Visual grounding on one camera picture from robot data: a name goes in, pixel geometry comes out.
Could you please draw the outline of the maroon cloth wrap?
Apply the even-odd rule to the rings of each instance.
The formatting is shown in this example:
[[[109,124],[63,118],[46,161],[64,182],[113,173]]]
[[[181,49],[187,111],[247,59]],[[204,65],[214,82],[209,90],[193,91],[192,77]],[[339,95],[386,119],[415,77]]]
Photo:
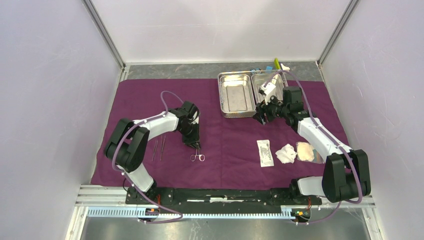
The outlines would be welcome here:
[[[200,111],[200,152],[204,161],[191,161],[195,149],[182,142],[178,132],[166,134],[162,161],[161,138],[147,144],[143,164],[159,187],[191,189],[268,190],[286,188],[292,179],[321,176],[324,165],[296,160],[261,167],[257,140],[269,140],[275,153],[286,144],[295,146],[303,138],[284,119],[265,125],[252,118],[225,118],[220,109],[218,81],[201,79],[127,79],[115,94],[102,141],[105,146],[122,118],[141,120],[161,113],[165,106],[179,108],[182,101]],[[158,140],[154,161],[151,161]]]

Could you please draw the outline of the white gauze packet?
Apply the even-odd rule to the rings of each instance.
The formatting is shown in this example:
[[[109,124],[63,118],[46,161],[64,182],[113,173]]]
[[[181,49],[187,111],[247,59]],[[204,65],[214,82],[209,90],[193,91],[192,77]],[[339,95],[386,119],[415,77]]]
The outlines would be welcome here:
[[[277,150],[275,155],[282,164],[293,164],[297,156],[297,152],[292,145],[286,144],[281,149]]]

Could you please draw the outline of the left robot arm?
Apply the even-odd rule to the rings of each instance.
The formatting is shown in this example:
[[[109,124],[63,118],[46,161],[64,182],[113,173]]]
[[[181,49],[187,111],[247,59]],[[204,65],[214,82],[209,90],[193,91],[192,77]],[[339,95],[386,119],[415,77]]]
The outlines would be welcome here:
[[[112,168],[121,172],[138,190],[139,199],[145,204],[151,204],[157,198],[157,190],[152,187],[155,180],[143,164],[148,142],[168,132],[179,132],[183,144],[199,152],[199,117],[199,108],[194,103],[185,101],[181,107],[163,111],[150,118],[122,118],[116,124],[103,153],[112,161]]]

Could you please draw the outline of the white gauze pad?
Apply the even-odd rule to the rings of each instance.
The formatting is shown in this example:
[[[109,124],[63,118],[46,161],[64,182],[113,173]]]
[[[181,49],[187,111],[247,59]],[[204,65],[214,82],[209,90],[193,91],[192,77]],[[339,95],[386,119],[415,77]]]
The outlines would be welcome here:
[[[297,142],[296,153],[299,161],[315,164],[325,163],[318,151],[308,142]]]

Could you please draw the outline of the steel forceps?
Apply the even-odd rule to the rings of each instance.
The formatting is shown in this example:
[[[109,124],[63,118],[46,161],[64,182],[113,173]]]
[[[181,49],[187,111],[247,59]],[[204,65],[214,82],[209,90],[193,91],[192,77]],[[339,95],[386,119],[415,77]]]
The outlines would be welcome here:
[[[151,157],[151,161],[152,162],[155,159],[155,155],[156,155],[156,152],[157,152],[158,144],[159,144],[158,143],[158,140],[155,140],[154,147],[153,147],[153,152],[152,152],[152,157]]]
[[[161,135],[161,142],[160,142],[160,161],[163,159],[163,152],[165,148],[166,143],[166,135]]]

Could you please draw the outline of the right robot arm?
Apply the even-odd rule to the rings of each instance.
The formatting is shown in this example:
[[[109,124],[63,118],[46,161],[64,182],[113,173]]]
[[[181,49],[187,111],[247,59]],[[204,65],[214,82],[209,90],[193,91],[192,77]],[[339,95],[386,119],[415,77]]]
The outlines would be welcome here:
[[[293,179],[290,183],[289,199],[302,204],[309,196],[324,196],[337,203],[347,201],[358,204],[371,193],[368,155],[354,150],[330,133],[312,113],[303,90],[299,86],[288,86],[282,90],[282,99],[276,95],[276,86],[264,83],[258,92],[263,100],[256,104],[254,119],[261,124],[275,118],[285,119],[286,124],[303,137],[324,161],[322,176]]]

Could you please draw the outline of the steel two-compartment tray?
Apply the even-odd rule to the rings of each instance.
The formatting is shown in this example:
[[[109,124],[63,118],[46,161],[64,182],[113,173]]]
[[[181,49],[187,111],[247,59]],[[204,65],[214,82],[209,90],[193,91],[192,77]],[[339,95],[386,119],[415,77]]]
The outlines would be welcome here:
[[[256,113],[256,104],[264,100],[259,88],[267,81],[276,85],[278,100],[283,99],[283,88],[288,86],[286,75],[277,74],[276,70],[221,72],[217,81],[220,109],[225,118],[251,118]]]

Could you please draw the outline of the steel needle holder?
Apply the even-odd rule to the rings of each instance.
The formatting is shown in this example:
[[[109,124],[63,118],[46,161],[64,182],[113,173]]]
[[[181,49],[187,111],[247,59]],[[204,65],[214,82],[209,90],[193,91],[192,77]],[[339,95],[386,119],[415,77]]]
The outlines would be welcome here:
[[[200,153],[200,149],[198,149],[198,148],[195,150],[195,154],[192,154],[190,156],[190,160],[192,162],[195,162],[196,160],[199,160],[200,162],[204,162],[205,159],[206,159],[205,155],[204,154],[201,154]]]

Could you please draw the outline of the green suture packet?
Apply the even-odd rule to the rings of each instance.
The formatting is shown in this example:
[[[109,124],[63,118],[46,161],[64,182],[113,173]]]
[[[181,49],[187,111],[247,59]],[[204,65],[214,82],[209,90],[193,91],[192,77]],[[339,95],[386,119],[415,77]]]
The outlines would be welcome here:
[[[269,140],[257,140],[257,147],[259,152],[260,166],[264,167],[273,167],[274,159],[272,156],[270,141]]]

